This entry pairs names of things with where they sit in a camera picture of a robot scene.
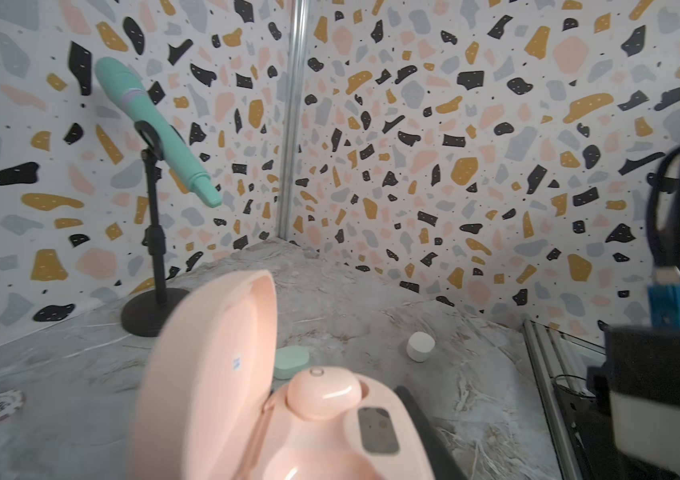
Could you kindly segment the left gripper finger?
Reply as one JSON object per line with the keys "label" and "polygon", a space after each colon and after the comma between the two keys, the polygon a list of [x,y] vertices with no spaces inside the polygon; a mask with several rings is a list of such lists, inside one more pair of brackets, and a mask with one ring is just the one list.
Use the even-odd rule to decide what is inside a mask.
{"label": "left gripper finger", "polygon": [[436,480],[467,480],[467,476],[431,425],[415,396],[405,386],[394,389],[404,404],[423,443]]}

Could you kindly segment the white earbud charging case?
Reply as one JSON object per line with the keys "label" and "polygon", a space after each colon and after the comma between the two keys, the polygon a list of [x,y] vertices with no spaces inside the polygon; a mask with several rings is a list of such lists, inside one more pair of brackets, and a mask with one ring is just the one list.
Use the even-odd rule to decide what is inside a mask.
{"label": "white earbud charging case", "polygon": [[413,333],[406,344],[406,352],[410,359],[423,363],[429,359],[436,346],[435,339],[428,333]]}

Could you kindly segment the pink earbud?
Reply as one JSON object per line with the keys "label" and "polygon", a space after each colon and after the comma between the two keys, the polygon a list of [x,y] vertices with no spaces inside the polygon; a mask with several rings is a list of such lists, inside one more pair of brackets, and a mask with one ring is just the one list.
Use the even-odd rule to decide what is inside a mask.
{"label": "pink earbud", "polygon": [[289,409],[307,421],[331,420],[355,408],[362,400],[360,380],[340,367],[311,367],[290,381]]}

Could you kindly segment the pink white earbud case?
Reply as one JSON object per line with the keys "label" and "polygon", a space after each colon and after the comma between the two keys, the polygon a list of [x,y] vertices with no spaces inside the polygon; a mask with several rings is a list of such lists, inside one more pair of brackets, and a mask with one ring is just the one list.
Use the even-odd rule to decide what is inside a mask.
{"label": "pink white earbud case", "polygon": [[224,275],[186,296],[145,369],[127,462],[131,479],[430,479],[404,404],[352,372],[362,400],[307,421],[275,387],[278,308],[266,270]]}

